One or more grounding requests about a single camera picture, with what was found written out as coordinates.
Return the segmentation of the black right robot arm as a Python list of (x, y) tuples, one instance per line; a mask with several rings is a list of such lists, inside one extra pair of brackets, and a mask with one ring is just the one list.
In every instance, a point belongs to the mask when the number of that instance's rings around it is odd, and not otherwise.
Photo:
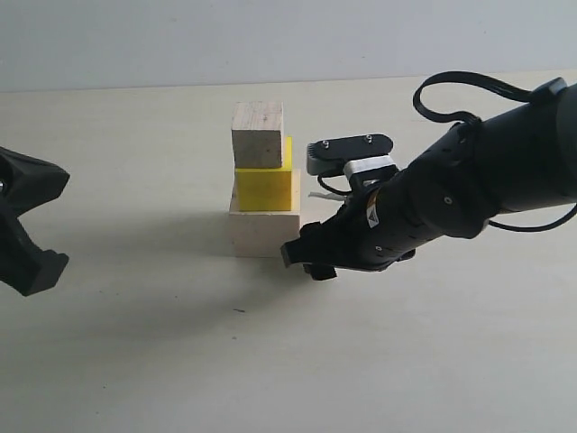
[(349, 187), (333, 216), (303, 225), (281, 246), (287, 266), (301, 265), (316, 281), (340, 269), (381, 272), (439, 237), (472, 239), (498, 215), (575, 204), (575, 86), (555, 78), (525, 90), (469, 71), (426, 80), (443, 83), (485, 89), (517, 107), (485, 120), (432, 111), (415, 94), (418, 113), (448, 130), (405, 168), (384, 134), (309, 144), (308, 174), (319, 183), (345, 177)]

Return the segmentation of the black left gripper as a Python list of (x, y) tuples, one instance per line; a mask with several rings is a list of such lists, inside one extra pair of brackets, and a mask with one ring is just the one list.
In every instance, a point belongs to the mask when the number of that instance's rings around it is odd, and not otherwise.
[(1, 150), (1, 282), (31, 296), (52, 289), (69, 257), (35, 248), (18, 217), (58, 198), (70, 175), (60, 166)]

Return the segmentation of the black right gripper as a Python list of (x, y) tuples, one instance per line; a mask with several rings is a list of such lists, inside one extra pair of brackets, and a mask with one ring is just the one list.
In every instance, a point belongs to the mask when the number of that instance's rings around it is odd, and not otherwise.
[(487, 209), (461, 184), (406, 169), (286, 242), (280, 254), (286, 268), (303, 265), (313, 281), (328, 281), (336, 268), (381, 271), (439, 237), (472, 239), (486, 225)]

